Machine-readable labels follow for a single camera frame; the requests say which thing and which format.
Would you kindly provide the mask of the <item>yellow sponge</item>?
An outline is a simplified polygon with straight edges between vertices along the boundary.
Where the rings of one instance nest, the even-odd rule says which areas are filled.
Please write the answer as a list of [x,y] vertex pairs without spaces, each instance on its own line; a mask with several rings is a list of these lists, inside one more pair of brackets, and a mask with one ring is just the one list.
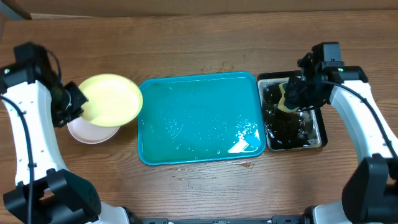
[[286,101],[285,92],[286,92],[287,85],[288,85],[287,82],[283,82],[283,83],[279,84],[279,90],[280,90],[280,93],[281,93],[281,99],[279,100],[277,109],[281,110],[281,111],[283,111],[285,113],[294,113],[294,112],[296,112],[298,110],[298,106],[289,104]]

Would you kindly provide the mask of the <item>white plate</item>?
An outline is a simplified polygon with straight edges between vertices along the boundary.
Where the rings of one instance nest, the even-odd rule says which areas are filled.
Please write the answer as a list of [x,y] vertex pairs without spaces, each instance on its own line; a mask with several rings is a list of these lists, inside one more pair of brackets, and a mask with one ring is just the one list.
[[120,129],[91,124],[83,118],[77,118],[67,124],[69,133],[77,141],[85,144],[99,144],[112,138]]

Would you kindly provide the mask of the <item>yellow-green plate with sauce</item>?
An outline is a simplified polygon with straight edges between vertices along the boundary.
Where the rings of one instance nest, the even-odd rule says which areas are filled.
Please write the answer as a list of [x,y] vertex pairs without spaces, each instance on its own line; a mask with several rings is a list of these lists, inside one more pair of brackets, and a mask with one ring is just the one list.
[[123,126],[136,118],[143,106],[139,87],[121,75],[95,75],[78,88],[88,100],[81,106],[81,117],[97,126]]

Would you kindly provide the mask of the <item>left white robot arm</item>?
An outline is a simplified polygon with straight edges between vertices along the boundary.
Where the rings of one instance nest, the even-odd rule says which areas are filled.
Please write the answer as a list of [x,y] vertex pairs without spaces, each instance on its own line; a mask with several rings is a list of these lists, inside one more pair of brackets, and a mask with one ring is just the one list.
[[134,223],[124,207],[100,200],[93,184],[71,173],[55,128],[76,118],[86,101],[63,86],[50,66],[15,63],[1,69],[1,99],[11,120],[17,157],[14,190],[5,208],[23,223]]

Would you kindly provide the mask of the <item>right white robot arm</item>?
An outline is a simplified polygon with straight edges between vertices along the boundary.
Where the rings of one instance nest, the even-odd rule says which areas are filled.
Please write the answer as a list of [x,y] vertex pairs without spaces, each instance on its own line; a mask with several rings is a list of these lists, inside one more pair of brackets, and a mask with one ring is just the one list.
[[279,109],[291,112],[330,104],[342,118],[356,149],[358,167],[341,199],[311,207],[311,223],[397,223],[397,137],[374,101],[358,66],[302,71],[279,86]]

